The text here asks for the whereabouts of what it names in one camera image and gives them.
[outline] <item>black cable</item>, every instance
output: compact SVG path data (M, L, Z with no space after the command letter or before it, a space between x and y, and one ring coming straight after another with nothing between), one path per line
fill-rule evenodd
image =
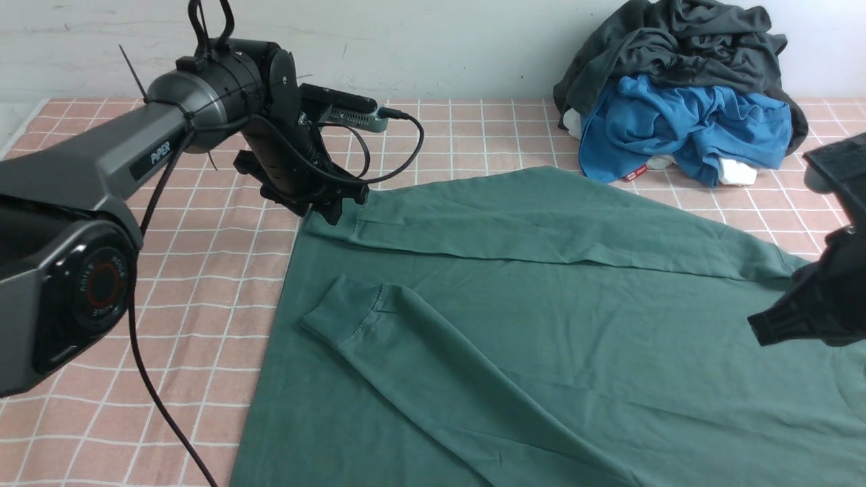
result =
M145 210L145 215L141 219L141 235L142 237L147 232L147 227L150 226L151 220L153 219L153 213L156 211L157 202L159 201L159 197L162 196L163 190L165 186L168 184L168 179L171 176L172 171L174 171L175 166L178 164L180 160L180 155L189 147L193 138L196 136L197 131L195 129L190 130L190 133L184 138L184 141L181 142L177 151L172 154L171 159L169 159L168 164L165 165L165 171L161 178L159 178L159 182L157 183L156 188L153 190L153 195L151 196L150 202L147 204L147 210ZM190 443L190 440L186 438L184 432L180 430L180 426L175 422L174 418L168 412L168 409L165 408L165 404L163 404L162 400L159 398L159 394L157 393L156 387L153 386L153 382L151 381L150 375L147 374L147 369L145 368L145 363L141 358L141 350L139 349L139 336L138 330L136 329L136 318L135 318L135 283L137 276L135 273L132 273L132 288L129 291L129 306L127 309L127 313L129 314L129 342L130 347L132 348L132 357L135 359L135 366L138 368L139 373L141 374L141 379L145 383L145 387L147 388L147 392L151 395L151 399L153 399L153 404L156 405L159 412L162 414L162 417L165 419L165 422L168 423L168 426L174 431L174 434L178 436L180 442L184 444L184 448L190 453L192 460L196 462L198 468L204 474L204 478L207 479L208 485L210 487L218 487L217 481L214 480L213 476L210 474L207 465L204 464L204 461L201 457L198 456L198 452Z
M367 174L367 171L370 171L370 160L371 160L370 147L367 146L366 140L364 140L364 137L361 137L361 134L358 133L357 130L349 127L348 125L342 125L339 123L332 123L332 122L320 122L320 123L311 125L311 127L340 127L340 128L345 128L346 130L351 132L355 136L355 139L358 140L358 143L361 145L361 150L364 151L364 170L361 171L361 173L358 176L356 176L356 178L363 178L364 175ZM328 154L328 160L331 162L331 164L333 164L333 161L330 160L330 158L331 158L331 156L330 156L330 154Z
M380 109L379 113L382 114L383 110L384 110L383 108ZM312 172L315 172L316 174L321 176L323 179L326 179L326 180L331 181L333 183L338 183L341 185L352 185L352 186L372 185L375 183L381 183L382 181L387 181L388 179L394 178L400 172L405 171L406 168L411 166L412 162L415 160L415 158L418 157L418 153L421 152L421 146L423 146L423 143L424 143L424 127L422 127L421 122L419 122L415 117L413 117L413 116L411 116L405 112L400 112L398 110L393 110L393 109L388 110L388 112L389 113L386 115L388 118L398 119L398 120L408 120L408 121L412 122L413 124L415 124L415 127L418 128L418 142L415 145L415 150L412 151L412 154L410 154L410 156L406 160L406 162L404 162L402 166L398 167L397 169L395 169L392 172L389 172L388 174L385 174L384 176L380 176L378 178L372 178L372 179L346 179L346 178L341 178L339 176L334 176L333 174L331 174L329 172L322 171L317 165L315 165L312 162L310 162L309 160L307 160L307 158L302 156L301 153L298 152L298 149L294 148L293 145L286 144L286 146L288 146L289 150L292 151L292 153L294 154L294 156L296 158L301 160L304 163L304 165L307 166L307 169L309 169ZM259 117L258 115L256 115L256 117L262 119L264 121L264 123L268 124L274 131L279 132L277 130L277 128L274 127L274 124L272 124L270 122L270 120L268 120L264 117Z

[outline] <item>white grid line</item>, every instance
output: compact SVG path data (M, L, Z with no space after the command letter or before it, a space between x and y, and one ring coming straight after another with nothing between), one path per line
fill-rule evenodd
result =
M484 124L487 123L484 117L484 107L481 107L481 142L484 145L484 174L490 175L490 160L487 153L487 128Z
M484 114L484 106L481 106L481 114ZM448 142L451 152L449 156L451 158L451 180L454 180L454 104L451 100L448 100Z
M382 151L382 162L383 162L383 164L385 163L385 151ZM242 276L246 276L247 271L249 270L249 261L253 256L253 246L255 245L255 237L258 236L259 229L261 229L262 222L265 219L265 204L266 203L264 201L262 201L262 214L259 217L259 221L255 226L255 235L253 236L253 242L249 244L249 254L247 255L247 261L243 265ZM204 400L207 400L208 396L210 395L210 386L213 384L214 375L215 375L215 372L217 371L217 366L219 364L220 358L223 356L223 346L225 345L225 335L229 334L229 328L231 327L231 320L235 316L235 308L234 307L235 307L235 305L237 305L237 303L241 299L242 288L243 288L242 285L237 286L237 292L235 293L235 300L232 303L232 310L229 312L229 319L226 321L225 329L223 330L223 338L219 342L219 348L216 350L216 357L214 358L214 362L213 362L214 365L210 371L210 376L208 377L207 386L204 388ZM203 415L204 415L204 408L203 407L198 408L198 415L196 416L196 422L192 427L192 432L190 433L190 441L192 441L196 438L196 435L198 434L198 427L201 425ZM186 456L184 456L184 466L181 467L181 469L180 469L180 480L178 481L178 485L183 483L184 477L186 476L186 469L187 469L189 464L190 464L190 456L186 455Z
M484 107L481 107L481 113L484 113ZM511 100L511 116L517 119L517 108L514 106L514 99ZM518 133L517 128L517 120L514 120L514 133ZM520 169L525 169L526 167L523 165L523 153L520 151L520 137L515 137L517 140L517 158L520 161Z
M97 399L88 399L88 398L82 398L82 397L78 397L78 396L67 396L65 394L53 394L53 395L51 395L51 397L49 397L47 394L45 394L42 396L35 396L32 398L14 398L14 399L10 399L10 403L31 402L31 401L37 401L40 399L77 400L79 402L84 402L84 403L94 404L94 405L104 404L105 406L110 406L110 407L143 408L143 407L153 406L152 401L148 401L145 403L138 403L138 402L105 402L105 403L103 403L102 401L97 400ZM171 406L171 407L187 407L187 406L248 407L249 406L249 403L232 403L232 402L222 403L222 402L208 402L208 401L164 402L163 404L165 404L166 406Z
M234 188L235 188L235 185L237 184L237 180L238 180L238 179L239 179L239 173L236 172L236 173L235 173L234 181L232 182L232 189L229 190L229 200L231 200L231 195L232 195L232 193L235 191ZM194 198L194 197L195 197L195 192L192 193L192 195L190 196L190 198L192 199L192 198ZM223 220L225 219L225 215L226 215L227 212L228 212L228 208L223 209L223 213L220 215L220 218L219 218L219 224L218 224L217 226L222 226ZM201 275L202 275L202 273L204 272L204 267L207 265L208 259L210 258L210 251L213 249L214 244L217 242L217 237L218 237L218 236L219 236L219 232L214 232L214 236L213 236L213 238L210 240L210 245L208 246L208 253L204 256L204 259L202 260L201 267L200 267L199 270L198 270L199 278L196 279L195 284L193 284L193 286L192 286L192 291L191 291L191 293L190 293L190 298L189 298L189 300L188 300L187 303L186 303L186 308L184 309L184 316L183 316L183 318L181 318L181 320L180 320L180 327L182 327L182 326L186 323L186 320L187 320L187 318L188 318L189 315L190 315L190 308L191 308L192 300L193 300L193 298L195 297L196 292L198 291L198 285L201 283ZM154 284L153 287L152 287L152 289L151 289L151 291L153 291L153 290L156 289L156 288L157 288L157 285ZM169 365L171 364L171 361L174 359L174 354L175 354L175 353L177 352L177 350L178 350L178 343L180 343L180 337L177 337L177 338L175 339L175 341L174 341L174 344L171 346L171 352L169 353L169 356L168 356L168 364L169 364ZM165 381L168 379L168 377L169 377L169 374L168 374L168 373L164 373L164 374L162 374L162 377L159 378L159 384L156 386L156 390L157 390L157 392L158 392L159 394L162 394L162 393L163 393L163 387L165 386ZM148 427L150 426L150 424L151 424L151 420L153 419L153 413L154 413L154 411L156 411L156 405L152 405L151 408L150 408L150 411L148 411L148 413L147 413L147 419L145 420L145 427L142 429L141 437L140 437L140 439L139 439L139 442L145 440L145 435L147 434ZM160 414L160 417L159 417L158 420L164 420L164 419L162 418L162 415L161 415L161 414ZM137 460L138 457L139 457L139 453L140 453L140 451L141 451L141 448L140 448L140 447L136 447L135 452L132 454L132 459L130 460L130 462L129 462L129 466L128 466L127 469L126 469L126 474L125 474L125 476L123 477L123 482L124 482L124 483L129 482L129 477L132 475L132 469L133 469L133 467L134 467L134 465L135 465L136 460Z
M553 123L550 120L550 116L547 115L547 100L542 100L544 103L541 106L541 109L544 110L544 122L547 127L547 138L550 139L550 151L553 154L553 166L559 167L559 158L556 155L556 145L553 143L553 130L550 129L551 124Z
M33 439L34 440L39 440L39 439L81 439L81 437L75 436L75 435L38 435L38 436L34 436ZM8 445L8 444L12 444L12 443L23 443L24 441L27 441L27 439L24 439L24 438L21 438L21 439L0 438L0 445L1 444ZM116 446L138 446L138 445L140 445L140 446L181 446L181 445L183 445L179 441L176 441L176 442L161 441L161 442L153 442L153 443L139 443L137 441L118 441L118 440L114 440L114 439L103 439L103 438L94 438L94 437L88 437L87 441L93 442L93 443L102 443L104 445L116 445ZM191 443L195 446L225 446L225 447L231 447L231 448L237 448L237 446L238 446L238 443L212 443L212 442L204 442L204 441L197 441L197 442L191 442Z

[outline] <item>robotic arm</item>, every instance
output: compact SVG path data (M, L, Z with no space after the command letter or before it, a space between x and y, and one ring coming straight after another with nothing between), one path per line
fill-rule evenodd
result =
M227 0L225 31L209 39L199 4L190 1L189 12L196 54L157 78L143 107L0 163L0 397L44 380L130 308L149 222L145 215L139 228L125 200L160 169L169 172L182 152L206 153L240 132L252 150L241 151L235 167L262 183L264 198L336 224L343 199L363 204L370 183L396 175L420 150L423 129L409 115L368 98L299 87L285 49L231 39ZM321 127L382 132L389 118L420 130L416 151L397 171L361 179L330 160Z

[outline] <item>dark gray garment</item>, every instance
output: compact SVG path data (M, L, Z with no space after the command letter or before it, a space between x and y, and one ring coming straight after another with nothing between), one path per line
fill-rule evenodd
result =
M629 0L587 39L553 87L560 113L589 115L604 84L649 74L660 87L727 86L791 106L793 153L809 133L800 107L782 90L779 54L788 40L771 35L763 7L715 0Z

